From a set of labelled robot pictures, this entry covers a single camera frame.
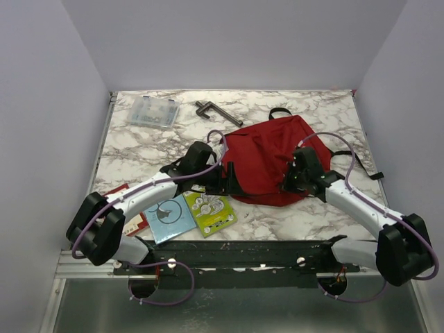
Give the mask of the red backpack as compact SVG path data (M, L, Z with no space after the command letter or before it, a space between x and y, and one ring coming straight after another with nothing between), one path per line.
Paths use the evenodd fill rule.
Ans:
M270 116L268 121L240 128L225 136L229 151L223 158L225 175L227 163L233 162L237 179L246 194L225 194L253 205L284 207L307 196L282 191L282 181L287 164L293 160L296 148L312 147L325 171L336 155L349 155L352 161L360 159L350 150L331 151L317 138L315 132L298 115L288 114L279 119Z

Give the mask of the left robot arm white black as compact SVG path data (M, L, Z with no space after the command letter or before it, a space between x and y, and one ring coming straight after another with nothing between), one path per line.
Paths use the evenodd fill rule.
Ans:
M214 153L205 142L194 142L176 164L162 167L148 180L108 197L88 194L66 232L74 259L88 259L100 266L108 260L129 263L139 274L148 273L154 258L146 243L124 235L129 220L157 203L189 191L194 185L214 189L218 195L223 182L223 158L228 153L226 139L221 152Z

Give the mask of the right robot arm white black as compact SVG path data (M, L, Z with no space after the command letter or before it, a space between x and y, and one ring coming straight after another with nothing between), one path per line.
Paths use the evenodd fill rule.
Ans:
M374 241L340 237L319 255L329 272L343 264L356 264L379 271L393 286L418 279L436 268L432 246L423 219L403 215L351 187L336 171L325 171L312 147L296 148L288 164L283 190L313 196L352 217L371 233Z

